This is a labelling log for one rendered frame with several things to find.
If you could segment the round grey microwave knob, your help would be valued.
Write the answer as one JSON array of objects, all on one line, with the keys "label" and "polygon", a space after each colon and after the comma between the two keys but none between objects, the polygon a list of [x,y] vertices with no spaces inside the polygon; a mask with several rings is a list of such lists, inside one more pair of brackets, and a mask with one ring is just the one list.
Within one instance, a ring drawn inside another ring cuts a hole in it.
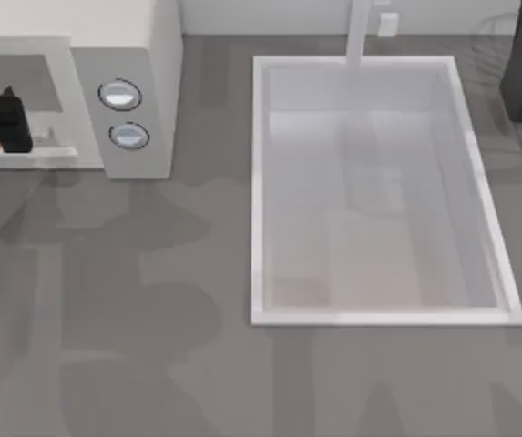
[{"label": "round grey microwave knob", "polygon": [[113,126],[108,131],[109,140],[124,150],[141,150],[150,141],[149,132],[140,124],[127,122]]},{"label": "round grey microwave knob", "polygon": [[140,89],[123,78],[101,84],[97,93],[100,101],[115,111],[131,111],[142,102]]}]

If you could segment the pale microwave oven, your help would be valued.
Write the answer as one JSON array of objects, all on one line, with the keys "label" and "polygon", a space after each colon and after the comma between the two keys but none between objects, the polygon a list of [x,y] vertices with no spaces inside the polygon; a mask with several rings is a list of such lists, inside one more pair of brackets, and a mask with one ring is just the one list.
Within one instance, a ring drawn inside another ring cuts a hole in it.
[{"label": "pale microwave oven", "polygon": [[[111,179],[165,179],[171,172],[183,44],[178,0],[0,0],[0,94],[14,89],[34,140],[0,169],[92,169]],[[141,91],[131,111],[98,97],[123,78]],[[111,127],[133,122],[150,135],[124,150]]]}]

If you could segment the tall white tap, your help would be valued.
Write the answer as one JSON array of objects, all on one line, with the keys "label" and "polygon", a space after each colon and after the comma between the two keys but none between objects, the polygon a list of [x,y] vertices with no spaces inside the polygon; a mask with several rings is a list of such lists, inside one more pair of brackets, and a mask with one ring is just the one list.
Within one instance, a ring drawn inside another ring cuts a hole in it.
[{"label": "tall white tap", "polygon": [[351,0],[350,3],[345,58],[346,65],[351,69],[358,69],[362,61],[371,7],[372,0]]}]

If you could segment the white sink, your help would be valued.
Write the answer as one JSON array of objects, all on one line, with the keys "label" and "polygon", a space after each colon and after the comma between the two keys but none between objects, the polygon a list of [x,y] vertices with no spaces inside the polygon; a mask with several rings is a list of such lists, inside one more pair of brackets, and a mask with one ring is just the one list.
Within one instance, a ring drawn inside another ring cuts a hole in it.
[{"label": "white sink", "polygon": [[452,56],[255,56],[254,326],[522,326]]}]

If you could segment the white wall socket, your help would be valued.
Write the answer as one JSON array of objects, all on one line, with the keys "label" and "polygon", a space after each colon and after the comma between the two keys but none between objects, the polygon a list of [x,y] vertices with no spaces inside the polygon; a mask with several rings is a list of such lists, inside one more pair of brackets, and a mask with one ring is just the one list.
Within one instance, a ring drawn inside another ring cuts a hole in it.
[{"label": "white wall socket", "polygon": [[396,12],[384,12],[379,16],[378,37],[395,37],[398,34],[400,15]]}]

